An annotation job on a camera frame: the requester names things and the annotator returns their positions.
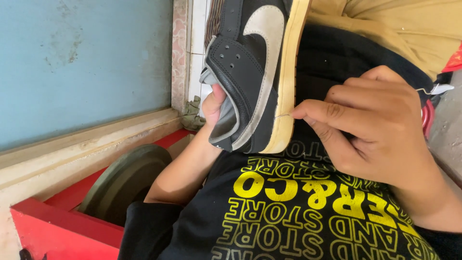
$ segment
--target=hand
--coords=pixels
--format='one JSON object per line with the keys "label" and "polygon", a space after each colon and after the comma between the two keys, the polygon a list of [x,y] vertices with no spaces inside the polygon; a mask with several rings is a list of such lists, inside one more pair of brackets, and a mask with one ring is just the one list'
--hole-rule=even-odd
{"label": "hand", "polygon": [[202,111],[207,124],[214,127],[220,118],[220,107],[225,101],[226,93],[218,84],[213,84],[212,90],[202,103]]}
{"label": "hand", "polygon": [[[292,116],[311,125],[343,173],[403,189],[440,178],[422,132],[419,95],[386,66],[333,86],[324,102],[305,100]],[[356,138],[348,141],[340,130]]]}

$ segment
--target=sneaker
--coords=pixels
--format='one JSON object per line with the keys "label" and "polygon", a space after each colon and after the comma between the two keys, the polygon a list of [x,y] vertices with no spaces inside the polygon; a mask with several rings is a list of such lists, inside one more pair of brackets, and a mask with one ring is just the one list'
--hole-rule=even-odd
{"label": "sneaker", "polygon": [[298,44],[310,0],[220,4],[219,29],[208,44],[201,83],[220,84],[227,97],[209,142],[230,152],[279,153],[292,136],[288,114],[294,107]]}

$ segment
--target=yellowed midsole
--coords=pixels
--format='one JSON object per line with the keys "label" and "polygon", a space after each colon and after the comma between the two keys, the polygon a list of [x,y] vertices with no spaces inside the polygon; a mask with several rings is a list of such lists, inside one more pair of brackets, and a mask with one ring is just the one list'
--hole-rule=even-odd
{"label": "yellowed midsole", "polygon": [[293,132],[294,119],[289,114],[295,105],[295,72],[298,45],[305,25],[311,0],[293,0],[284,33],[281,53],[281,67],[278,87],[278,105],[274,115],[273,132],[262,154],[282,152],[289,144]]}

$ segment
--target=nike logo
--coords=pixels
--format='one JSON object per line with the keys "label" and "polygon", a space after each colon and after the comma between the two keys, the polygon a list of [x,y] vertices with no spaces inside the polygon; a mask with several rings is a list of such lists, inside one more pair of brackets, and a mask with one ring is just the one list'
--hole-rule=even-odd
{"label": "nike logo", "polygon": [[243,146],[250,139],[265,111],[271,88],[273,87],[284,35],[284,15],[282,11],[271,5],[258,8],[247,21],[243,34],[258,34],[265,39],[266,65],[255,111],[242,135],[232,144],[233,150]]}

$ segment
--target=wooden plank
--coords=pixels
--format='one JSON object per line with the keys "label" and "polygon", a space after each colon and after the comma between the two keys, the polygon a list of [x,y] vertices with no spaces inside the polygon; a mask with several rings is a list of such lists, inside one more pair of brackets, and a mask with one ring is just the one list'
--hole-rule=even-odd
{"label": "wooden plank", "polygon": [[168,108],[0,153],[0,190],[172,121]]}

